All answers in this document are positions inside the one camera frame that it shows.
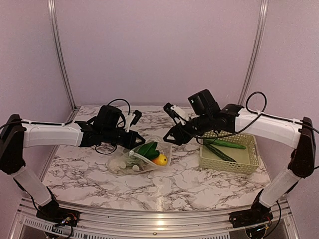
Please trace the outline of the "clear polka-dot zip bag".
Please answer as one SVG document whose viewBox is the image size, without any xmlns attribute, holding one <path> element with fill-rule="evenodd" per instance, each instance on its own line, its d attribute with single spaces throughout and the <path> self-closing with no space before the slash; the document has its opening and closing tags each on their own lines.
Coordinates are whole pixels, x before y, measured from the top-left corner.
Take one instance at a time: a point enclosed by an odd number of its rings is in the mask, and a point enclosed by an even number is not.
<svg viewBox="0 0 319 239">
<path fill-rule="evenodd" d="M 162 170 L 169 167 L 171 163 L 172 145 L 164 142 L 159 136 L 148 136 L 146 142 L 156 141 L 158 143 L 157 150 L 160 154 L 167 157 L 168 163 L 166 166 L 158 166 L 148 160 L 147 158 L 135 153 L 140 147 L 136 147 L 132 150 L 124 149 L 115 153 L 115 155 L 106 163 L 109 172 L 116 175 L 137 175 L 154 170 Z"/>
</svg>

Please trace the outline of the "pale green plastic basket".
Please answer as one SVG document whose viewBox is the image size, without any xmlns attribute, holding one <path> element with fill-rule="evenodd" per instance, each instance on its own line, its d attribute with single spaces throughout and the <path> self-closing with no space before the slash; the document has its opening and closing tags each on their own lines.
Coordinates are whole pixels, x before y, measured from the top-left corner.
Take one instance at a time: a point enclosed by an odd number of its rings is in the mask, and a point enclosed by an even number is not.
<svg viewBox="0 0 319 239">
<path fill-rule="evenodd" d="M 261 165 L 256 139 L 251 134 L 240 133 L 233 136 L 227 136 L 229 133 L 222 131 L 218 140 L 224 140 L 236 144 L 246 146 L 246 149 L 236 149 L 223 146 L 213 145 L 226 155 L 230 156 L 237 162 L 227 162 L 221 160 L 214 153 L 210 152 L 200 141 L 200 161 L 199 166 L 204 169 L 212 169 L 217 171 L 228 171 L 241 174 L 252 174 Z M 210 131 L 204 135 L 205 139 L 213 139 L 214 132 Z"/>
</svg>

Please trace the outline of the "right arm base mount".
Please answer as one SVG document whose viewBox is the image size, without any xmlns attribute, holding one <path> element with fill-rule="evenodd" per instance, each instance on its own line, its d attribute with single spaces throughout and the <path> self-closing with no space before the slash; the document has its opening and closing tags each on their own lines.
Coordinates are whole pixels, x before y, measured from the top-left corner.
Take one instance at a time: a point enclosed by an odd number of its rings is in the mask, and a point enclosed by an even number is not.
<svg viewBox="0 0 319 239">
<path fill-rule="evenodd" d="M 259 202 L 259 196 L 255 198 L 251 208 L 231 212 L 229 222 L 233 228 L 246 227 L 255 224 L 264 223 L 273 219 L 271 208 L 267 208 Z"/>
</svg>

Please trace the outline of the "dark green fake cucumber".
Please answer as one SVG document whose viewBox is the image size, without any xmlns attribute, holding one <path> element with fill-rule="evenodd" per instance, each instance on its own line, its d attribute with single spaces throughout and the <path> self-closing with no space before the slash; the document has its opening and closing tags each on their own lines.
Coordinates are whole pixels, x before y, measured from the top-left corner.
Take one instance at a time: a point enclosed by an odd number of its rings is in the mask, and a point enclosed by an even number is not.
<svg viewBox="0 0 319 239">
<path fill-rule="evenodd" d="M 230 156 L 226 155 L 225 153 L 223 153 L 221 150 L 217 149 L 216 147 L 214 147 L 211 144 L 205 144 L 204 145 L 210 152 L 214 153 L 217 157 L 219 157 L 221 160 L 223 161 L 227 161 L 227 162 L 234 162 L 236 163 L 237 161 L 234 160 L 233 158 L 231 158 Z"/>
</svg>

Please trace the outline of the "light green fake cucumber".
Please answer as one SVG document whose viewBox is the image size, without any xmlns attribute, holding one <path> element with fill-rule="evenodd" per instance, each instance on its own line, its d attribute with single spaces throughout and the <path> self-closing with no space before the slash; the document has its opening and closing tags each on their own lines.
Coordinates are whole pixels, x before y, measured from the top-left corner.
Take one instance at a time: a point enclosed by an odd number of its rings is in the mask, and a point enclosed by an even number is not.
<svg viewBox="0 0 319 239">
<path fill-rule="evenodd" d="M 223 146 L 223 147 L 229 147 L 229 148 L 236 148 L 236 149 L 246 149 L 246 146 L 224 141 L 224 140 L 218 140 L 218 139 L 204 139 L 203 140 L 204 145 L 217 145 L 217 146 Z"/>
</svg>

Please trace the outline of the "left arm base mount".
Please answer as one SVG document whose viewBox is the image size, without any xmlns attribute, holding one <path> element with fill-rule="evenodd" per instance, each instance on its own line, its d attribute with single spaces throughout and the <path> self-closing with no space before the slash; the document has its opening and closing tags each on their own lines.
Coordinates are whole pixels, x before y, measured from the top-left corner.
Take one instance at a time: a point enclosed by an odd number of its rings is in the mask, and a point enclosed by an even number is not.
<svg viewBox="0 0 319 239">
<path fill-rule="evenodd" d="M 55 223 L 55 226 L 77 226 L 80 213 L 77 210 L 62 208 L 59 206 L 51 191 L 51 201 L 44 206 L 38 206 L 36 216 L 40 219 Z"/>
</svg>

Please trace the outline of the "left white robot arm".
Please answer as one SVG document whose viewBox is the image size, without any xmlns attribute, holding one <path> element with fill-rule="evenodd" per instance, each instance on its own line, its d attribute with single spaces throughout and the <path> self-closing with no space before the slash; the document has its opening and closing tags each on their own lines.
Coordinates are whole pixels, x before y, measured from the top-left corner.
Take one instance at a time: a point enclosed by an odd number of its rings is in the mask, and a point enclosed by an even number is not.
<svg viewBox="0 0 319 239">
<path fill-rule="evenodd" d="M 57 222 L 63 211 L 53 203 L 52 194 L 39 178 L 49 151 L 61 145 L 87 148 L 103 143 L 133 149 L 145 142 L 138 132 L 131 130 L 141 116 L 138 110 L 125 115 L 110 105 L 102 106 L 89 120 L 64 123 L 32 121 L 13 114 L 0 127 L 0 169 L 43 208 L 51 221 Z"/>
</svg>

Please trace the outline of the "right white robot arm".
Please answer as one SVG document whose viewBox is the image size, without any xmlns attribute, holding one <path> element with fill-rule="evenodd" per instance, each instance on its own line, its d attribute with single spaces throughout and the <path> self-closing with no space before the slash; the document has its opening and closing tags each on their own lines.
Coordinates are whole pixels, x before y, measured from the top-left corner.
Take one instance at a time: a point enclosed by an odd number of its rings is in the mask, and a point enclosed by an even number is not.
<svg viewBox="0 0 319 239">
<path fill-rule="evenodd" d="M 192 139 L 209 146 L 218 140 L 251 134 L 264 143 L 262 157 L 273 179 L 255 198 L 247 219 L 259 222 L 278 199 L 289 193 L 301 179 L 309 177 L 315 167 L 318 132 L 310 118 L 285 119 L 265 113 L 267 99 L 260 111 L 247 105 L 219 106 L 209 90 L 205 89 L 188 98 L 195 113 L 190 118 L 177 105 L 166 103 L 163 110 L 173 119 L 174 126 L 164 136 L 164 141 L 184 145 Z"/>
</svg>

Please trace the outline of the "green fake leafy vegetable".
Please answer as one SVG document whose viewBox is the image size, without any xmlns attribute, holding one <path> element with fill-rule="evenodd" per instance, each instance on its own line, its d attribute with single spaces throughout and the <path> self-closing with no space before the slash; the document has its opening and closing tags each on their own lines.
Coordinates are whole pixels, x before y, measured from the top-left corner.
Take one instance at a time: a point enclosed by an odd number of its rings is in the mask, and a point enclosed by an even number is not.
<svg viewBox="0 0 319 239">
<path fill-rule="evenodd" d="M 148 160 L 154 160 L 160 155 L 160 151 L 157 150 L 158 143 L 156 141 L 151 141 L 141 145 L 135 153 L 147 158 Z"/>
</svg>

